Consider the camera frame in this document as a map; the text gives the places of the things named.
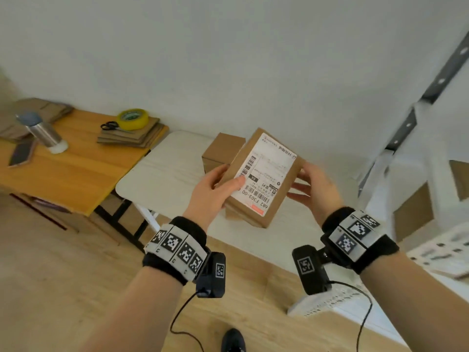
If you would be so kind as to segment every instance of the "wristband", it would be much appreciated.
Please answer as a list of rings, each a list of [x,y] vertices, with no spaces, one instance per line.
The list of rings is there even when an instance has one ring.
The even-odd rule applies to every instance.
[[[330,215],[323,224],[323,231],[321,241],[332,262],[349,267],[357,274],[378,257],[399,250],[376,219],[350,207]]]
[[[161,270],[182,285],[194,281],[208,254],[207,235],[189,219],[178,216],[160,230],[144,247],[143,266]]]

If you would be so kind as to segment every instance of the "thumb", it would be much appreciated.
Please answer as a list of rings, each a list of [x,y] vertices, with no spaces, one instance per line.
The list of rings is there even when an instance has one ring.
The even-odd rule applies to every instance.
[[[246,178],[244,176],[239,176],[237,178],[227,181],[216,190],[218,190],[220,195],[223,196],[223,200],[225,200],[228,196],[233,194],[236,190],[241,189],[244,183],[246,183]]]

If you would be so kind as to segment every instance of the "barcode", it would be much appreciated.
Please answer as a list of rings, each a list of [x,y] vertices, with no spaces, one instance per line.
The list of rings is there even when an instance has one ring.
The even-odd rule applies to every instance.
[[[258,197],[259,199],[261,199],[262,201],[264,201],[266,204],[269,203],[270,199],[265,196],[265,195],[262,195],[259,191],[257,191],[255,188],[249,186],[249,185],[246,185],[246,187],[244,188],[247,192],[251,193],[252,195],[254,195],[255,197]]]
[[[246,164],[243,171],[241,172],[242,176],[245,176],[248,173],[249,169],[251,169],[251,167],[254,164],[255,160],[256,160],[256,158],[254,156],[251,156],[251,158],[248,160],[248,164]]]

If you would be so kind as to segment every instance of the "scissors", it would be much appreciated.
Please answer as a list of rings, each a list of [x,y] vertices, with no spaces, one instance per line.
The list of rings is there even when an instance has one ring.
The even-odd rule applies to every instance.
[[[118,131],[122,131],[122,132],[132,133],[132,131],[126,131],[126,130],[121,129],[119,127],[119,124],[116,121],[108,121],[106,123],[103,123],[101,125],[101,129],[104,130],[104,131],[118,130]]]

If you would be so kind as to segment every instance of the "hand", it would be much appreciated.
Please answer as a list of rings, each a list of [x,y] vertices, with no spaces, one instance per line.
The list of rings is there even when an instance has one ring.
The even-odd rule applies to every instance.
[[[191,201],[186,211],[182,214],[186,219],[190,219],[199,225],[205,232],[208,226],[220,212],[225,200],[246,182],[246,178],[239,176],[215,188],[223,174],[228,169],[228,165],[220,165],[209,171],[196,185],[192,192]]]
[[[306,162],[297,177],[308,184],[293,183],[292,188],[306,195],[289,192],[287,196],[308,207],[320,226],[331,213],[344,206],[337,187],[317,165]]]

